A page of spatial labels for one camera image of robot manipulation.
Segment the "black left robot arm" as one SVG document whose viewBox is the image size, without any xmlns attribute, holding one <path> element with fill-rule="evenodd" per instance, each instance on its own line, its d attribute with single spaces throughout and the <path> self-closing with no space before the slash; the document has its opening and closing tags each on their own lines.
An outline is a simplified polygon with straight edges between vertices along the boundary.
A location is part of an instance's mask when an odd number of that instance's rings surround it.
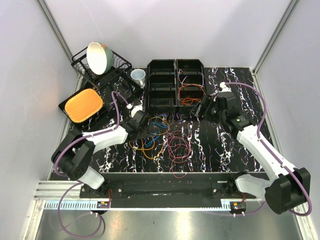
<svg viewBox="0 0 320 240">
<path fill-rule="evenodd" d="M 105 178 L 90 164 L 92 156 L 105 148 L 121 145 L 151 135 L 150 116 L 137 110 L 126 121 L 109 128 L 82 132 L 74 129 L 65 136 L 51 156 L 54 171 L 59 176 L 66 176 L 90 187 L 90 192 L 97 198 L 108 193 Z"/>
</svg>

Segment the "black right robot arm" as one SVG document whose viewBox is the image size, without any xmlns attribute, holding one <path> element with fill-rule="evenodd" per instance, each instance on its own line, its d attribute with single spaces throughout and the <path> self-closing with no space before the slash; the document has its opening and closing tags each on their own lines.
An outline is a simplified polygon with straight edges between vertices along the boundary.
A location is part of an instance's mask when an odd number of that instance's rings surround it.
<svg viewBox="0 0 320 240">
<path fill-rule="evenodd" d="M 221 124 L 254 156 L 267 174 L 268 179 L 249 173 L 236 174 L 227 185 L 230 197 L 236 199 L 244 193 L 253 195 L 265 201 L 278 215 L 292 212 L 294 208 L 307 203 L 308 211 L 305 214 L 310 214 L 310 173 L 304 167 L 296 168 L 266 140 L 258 125 L 242 112 L 231 91 L 204 94 L 191 112 L 197 118 Z"/>
</svg>

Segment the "white measuring cup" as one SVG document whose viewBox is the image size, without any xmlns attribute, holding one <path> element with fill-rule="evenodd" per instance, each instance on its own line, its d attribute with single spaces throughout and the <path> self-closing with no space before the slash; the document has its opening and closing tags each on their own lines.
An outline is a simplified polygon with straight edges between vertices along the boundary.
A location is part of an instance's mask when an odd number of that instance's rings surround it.
<svg viewBox="0 0 320 240">
<path fill-rule="evenodd" d="M 133 82 L 135 82 L 141 88 L 145 87 L 146 72 L 143 69 L 140 69 L 140 68 L 134 69 L 130 73 L 130 77 L 133 80 Z"/>
</svg>

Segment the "white and green bowl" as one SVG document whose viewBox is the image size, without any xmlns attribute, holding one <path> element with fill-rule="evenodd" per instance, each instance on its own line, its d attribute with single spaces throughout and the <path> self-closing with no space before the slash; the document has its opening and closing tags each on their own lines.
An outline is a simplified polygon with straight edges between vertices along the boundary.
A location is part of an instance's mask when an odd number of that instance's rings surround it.
<svg viewBox="0 0 320 240">
<path fill-rule="evenodd" d="M 86 50 L 87 63 L 96 75 L 108 72 L 114 64 L 114 53 L 105 44 L 91 42 Z"/>
</svg>

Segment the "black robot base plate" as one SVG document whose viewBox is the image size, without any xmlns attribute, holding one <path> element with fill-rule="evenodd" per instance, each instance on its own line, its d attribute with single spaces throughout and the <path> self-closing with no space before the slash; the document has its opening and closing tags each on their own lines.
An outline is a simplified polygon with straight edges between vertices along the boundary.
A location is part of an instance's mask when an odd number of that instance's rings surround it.
<svg viewBox="0 0 320 240">
<path fill-rule="evenodd" d="M 196 208 L 226 209 L 222 200 L 253 199 L 248 193 L 235 193 L 228 181 L 233 173 L 104 173 L 106 182 L 99 190 L 87 185 L 80 189 L 80 198 L 111 197 L 112 209 L 173 210 Z"/>
</svg>

